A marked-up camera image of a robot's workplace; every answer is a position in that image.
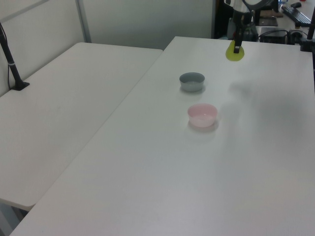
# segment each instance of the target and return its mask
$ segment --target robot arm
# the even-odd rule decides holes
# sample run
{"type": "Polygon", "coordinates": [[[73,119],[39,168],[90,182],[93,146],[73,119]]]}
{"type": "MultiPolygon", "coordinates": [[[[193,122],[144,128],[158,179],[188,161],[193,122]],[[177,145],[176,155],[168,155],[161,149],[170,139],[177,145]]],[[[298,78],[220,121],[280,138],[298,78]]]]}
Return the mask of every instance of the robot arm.
{"type": "Polygon", "coordinates": [[[236,25],[235,45],[233,53],[239,53],[246,25],[252,21],[253,10],[258,10],[273,0],[224,0],[224,3],[233,7],[233,22],[236,25]]]}

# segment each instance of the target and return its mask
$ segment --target gray bowl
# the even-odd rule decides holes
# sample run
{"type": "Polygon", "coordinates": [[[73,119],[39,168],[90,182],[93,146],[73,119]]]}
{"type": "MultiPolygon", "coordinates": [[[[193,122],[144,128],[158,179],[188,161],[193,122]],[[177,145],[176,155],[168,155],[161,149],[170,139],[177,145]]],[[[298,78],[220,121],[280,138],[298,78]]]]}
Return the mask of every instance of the gray bowl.
{"type": "Polygon", "coordinates": [[[196,92],[202,90],[205,77],[196,72],[189,72],[179,77],[182,89],[187,92],[196,92]]]}

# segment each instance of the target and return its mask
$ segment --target bowl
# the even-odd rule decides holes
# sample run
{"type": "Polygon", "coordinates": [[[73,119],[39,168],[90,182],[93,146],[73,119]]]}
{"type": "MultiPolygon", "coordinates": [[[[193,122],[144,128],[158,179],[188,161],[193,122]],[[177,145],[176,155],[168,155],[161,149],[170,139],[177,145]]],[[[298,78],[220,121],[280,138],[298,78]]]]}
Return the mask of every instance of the bowl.
{"type": "Polygon", "coordinates": [[[187,92],[197,92],[202,90],[205,77],[197,72],[189,72],[179,77],[182,89],[187,92]]]}
{"type": "Polygon", "coordinates": [[[196,127],[208,127],[214,124],[218,115],[215,106],[207,103],[195,104],[188,108],[189,121],[196,127]]]}

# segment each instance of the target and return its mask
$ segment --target white partition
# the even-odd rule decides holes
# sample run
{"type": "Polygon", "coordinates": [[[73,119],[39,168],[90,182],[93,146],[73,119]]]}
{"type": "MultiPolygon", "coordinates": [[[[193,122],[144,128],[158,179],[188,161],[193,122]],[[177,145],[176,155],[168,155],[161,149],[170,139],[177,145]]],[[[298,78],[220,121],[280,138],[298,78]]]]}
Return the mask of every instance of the white partition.
{"type": "Polygon", "coordinates": [[[0,0],[0,21],[13,18],[45,1],[48,0],[0,0]]]}
{"type": "Polygon", "coordinates": [[[79,0],[91,42],[164,50],[175,36],[210,38],[214,0],[79,0]]]}
{"type": "MultiPolygon", "coordinates": [[[[17,4],[23,1],[10,0],[17,4]]],[[[84,41],[76,0],[46,1],[2,25],[22,80],[74,44],[84,41]]],[[[0,49],[0,96],[8,91],[6,77],[7,61],[0,49]]]]}

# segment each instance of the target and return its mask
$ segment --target tabletop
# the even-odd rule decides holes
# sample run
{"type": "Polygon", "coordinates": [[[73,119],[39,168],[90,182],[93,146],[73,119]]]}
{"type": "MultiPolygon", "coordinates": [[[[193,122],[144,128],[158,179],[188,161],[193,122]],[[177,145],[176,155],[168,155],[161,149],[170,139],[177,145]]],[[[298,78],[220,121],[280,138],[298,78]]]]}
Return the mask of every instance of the tabletop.
{"type": "Polygon", "coordinates": [[[312,54],[244,42],[232,62],[228,45],[175,37],[12,236],[315,235],[312,54]],[[203,102],[219,117],[197,129],[203,102]]]}
{"type": "Polygon", "coordinates": [[[0,98],[0,202],[30,210],[161,50],[78,43],[0,98]]]}

